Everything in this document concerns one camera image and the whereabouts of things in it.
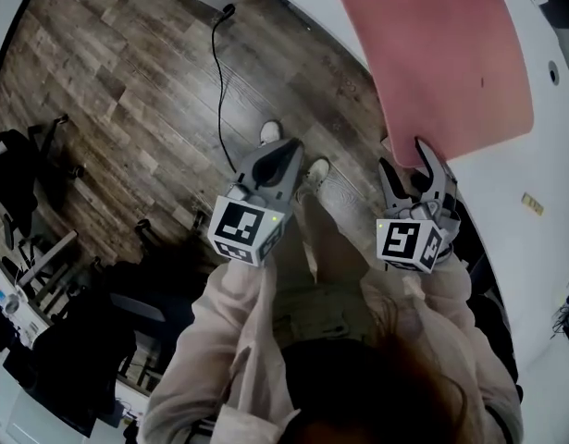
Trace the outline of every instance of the wooden floor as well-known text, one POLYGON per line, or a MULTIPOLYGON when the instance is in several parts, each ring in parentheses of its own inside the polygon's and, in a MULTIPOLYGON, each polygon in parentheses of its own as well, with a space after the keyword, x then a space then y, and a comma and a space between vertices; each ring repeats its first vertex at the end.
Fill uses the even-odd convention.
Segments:
MULTIPOLYGON (((68 113, 58 148, 85 167, 62 211, 90 256, 137 261, 144 217, 179 241, 210 214, 231 176, 217 136, 219 82, 210 36, 216 12, 195 0, 32 0, 0 76, 0 131, 68 113)), ((377 159, 386 133, 370 75, 280 0, 246 0, 219 28, 228 92, 223 133, 233 162, 262 123, 303 140, 306 162, 332 162, 322 202, 369 258, 384 208, 377 159)))

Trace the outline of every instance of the white sneaker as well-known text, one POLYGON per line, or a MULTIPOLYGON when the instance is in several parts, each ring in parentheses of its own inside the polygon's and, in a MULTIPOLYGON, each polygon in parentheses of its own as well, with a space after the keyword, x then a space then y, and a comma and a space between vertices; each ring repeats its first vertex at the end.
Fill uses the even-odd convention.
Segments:
POLYGON ((317 194, 321 185, 329 175, 331 165, 326 158, 316 160, 303 176, 303 182, 296 192, 296 200, 300 203, 305 194, 317 194))
POLYGON ((282 126, 276 120, 264 124, 259 132, 259 146, 282 140, 282 126))

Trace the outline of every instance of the hair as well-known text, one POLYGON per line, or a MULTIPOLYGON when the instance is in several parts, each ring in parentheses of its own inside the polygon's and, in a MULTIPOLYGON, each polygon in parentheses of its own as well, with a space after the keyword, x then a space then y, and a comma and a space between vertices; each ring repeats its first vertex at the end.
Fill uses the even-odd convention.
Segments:
POLYGON ((280 444, 325 442, 324 429, 338 433, 339 442, 469 442, 464 390, 397 334, 392 300, 386 309, 389 320, 373 347, 342 339, 299 342, 283 351, 301 412, 280 444))

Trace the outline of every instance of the sleeve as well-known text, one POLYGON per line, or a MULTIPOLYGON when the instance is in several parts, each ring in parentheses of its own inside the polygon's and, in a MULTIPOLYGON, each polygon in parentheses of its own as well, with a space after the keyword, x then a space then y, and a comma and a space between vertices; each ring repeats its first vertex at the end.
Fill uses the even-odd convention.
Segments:
POLYGON ((216 411, 229 383, 241 330, 259 294, 262 269, 230 262, 208 278, 193 306, 193 324, 150 397, 140 444, 183 444, 192 424, 216 411))
POLYGON ((506 442, 522 442, 523 421, 518 393, 488 338, 476 328, 474 314, 467 306, 471 297, 467 270, 453 254, 446 262, 436 265, 432 274, 420 277, 427 305, 460 328, 471 344, 476 358, 477 385, 488 410, 487 420, 504 431, 506 442))

